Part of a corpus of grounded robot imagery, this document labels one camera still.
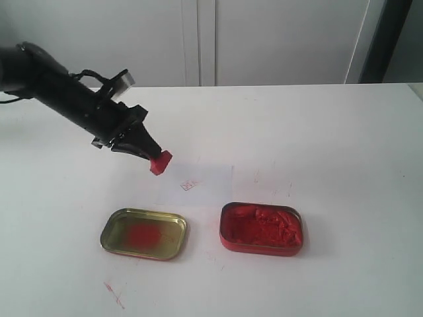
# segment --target white tabletop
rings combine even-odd
[[[421,316],[423,103],[406,85],[133,88],[123,101],[150,111],[173,164],[233,165],[233,201],[296,208],[303,250],[230,252],[220,207],[155,205],[147,161],[94,148],[37,101],[2,105],[0,316]],[[185,216],[180,256],[105,252],[123,207]]]

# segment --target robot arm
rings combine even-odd
[[[94,77],[102,83],[93,92],[79,80]],[[70,74],[50,54],[37,45],[24,42],[15,48],[0,48],[0,91],[14,95],[8,102],[35,98],[94,135],[92,144],[110,147],[150,160],[151,171],[159,175],[172,155],[163,151],[143,125],[147,110],[140,105],[128,108],[114,98],[134,80],[125,69],[111,79],[94,71]]]

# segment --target red paste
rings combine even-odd
[[[125,245],[136,249],[151,249],[161,239],[161,233],[156,225],[149,223],[137,223],[127,228]]]
[[[226,210],[221,233],[234,243],[295,247],[302,242],[299,219],[279,207],[236,205]]]

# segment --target black cable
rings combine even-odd
[[[22,99],[23,98],[19,97],[19,98],[15,98],[15,99],[0,101],[0,104],[11,104],[12,102],[16,102],[16,101],[19,101],[19,100],[22,100]]]

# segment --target metal tin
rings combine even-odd
[[[110,216],[100,243],[115,254],[169,260],[179,253],[185,233],[180,215],[126,208]]]
[[[266,215],[264,218],[257,219],[257,213],[260,211],[266,211]],[[228,203],[222,209],[219,235],[224,247],[235,252],[294,256],[303,246],[302,228],[299,213],[291,207],[255,203]],[[252,232],[251,236],[264,234],[267,236],[273,235],[275,239],[279,237],[281,239],[281,242],[277,242],[279,244],[284,243],[282,236],[285,233],[291,234],[288,237],[291,240],[287,240],[286,245],[274,246],[269,242],[267,242],[269,244],[257,242],[257,238],[240,239],[239,236],[242,236],[240,232],[246,230]]]

